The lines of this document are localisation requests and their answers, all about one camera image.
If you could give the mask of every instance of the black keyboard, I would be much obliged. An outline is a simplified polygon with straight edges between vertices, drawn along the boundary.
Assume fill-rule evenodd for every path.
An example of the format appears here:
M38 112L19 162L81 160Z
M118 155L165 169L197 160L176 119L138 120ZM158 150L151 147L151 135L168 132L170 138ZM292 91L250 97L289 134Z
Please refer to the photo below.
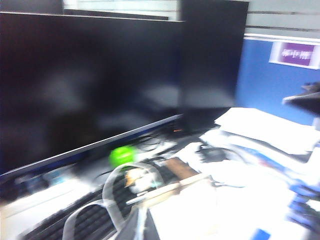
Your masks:
M153 165L160 172L164 182L169 184L176 181L178 178L166 166L159 166L154 161L148 161L148 164ZM42 221L31 232L22 236L23 240L61 240L63 229L67 218L80 207L102 199L101 188L95 192L91 192L67 208L51 215ZM121 211L124 218L128 217L131 206L126 205L128 200L137 197L128 188L125 187L124 176L118 176L113 185L114 200ZM91 205L84 208L77 216L75 222L74 239L75 240L101 240L107 235L115 231L115 227L105 208L98 205Z

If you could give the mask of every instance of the black monitor screen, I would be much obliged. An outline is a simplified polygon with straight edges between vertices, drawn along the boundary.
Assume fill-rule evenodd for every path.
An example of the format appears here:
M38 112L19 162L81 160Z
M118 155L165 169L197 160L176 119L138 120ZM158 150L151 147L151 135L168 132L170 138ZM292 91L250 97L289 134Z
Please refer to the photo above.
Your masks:
M2 173L177 113L180 22L0 19Z

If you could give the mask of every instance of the paper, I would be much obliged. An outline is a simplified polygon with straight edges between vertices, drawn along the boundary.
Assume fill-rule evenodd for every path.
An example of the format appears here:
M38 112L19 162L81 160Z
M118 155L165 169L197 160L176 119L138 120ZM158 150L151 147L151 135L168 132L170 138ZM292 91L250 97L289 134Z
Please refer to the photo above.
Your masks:
M266 142L288 154L304 155L320 140L320 131L255 108L233 107L215 120L220 130Z

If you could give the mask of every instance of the blue cubicle panel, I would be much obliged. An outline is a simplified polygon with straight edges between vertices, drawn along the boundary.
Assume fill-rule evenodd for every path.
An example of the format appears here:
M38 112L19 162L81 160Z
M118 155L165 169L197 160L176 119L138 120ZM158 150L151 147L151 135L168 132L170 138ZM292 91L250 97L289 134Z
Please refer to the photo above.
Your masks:
M270 114L312 125L314 114L282 105L282 99L302 93L307 82L320 81L320 70L269 63L272 41L245 39L236 89L238 107L257 108Z

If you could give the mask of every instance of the green stress ball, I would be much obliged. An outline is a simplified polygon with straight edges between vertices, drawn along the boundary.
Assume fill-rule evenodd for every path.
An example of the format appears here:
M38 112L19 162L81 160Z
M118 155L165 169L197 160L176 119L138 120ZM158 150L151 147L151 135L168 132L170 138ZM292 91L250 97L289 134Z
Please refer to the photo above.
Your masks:
M110 164L116 168L125 163L131 163L135 158L135 148L132 146L121 146L112 150L109 156Z

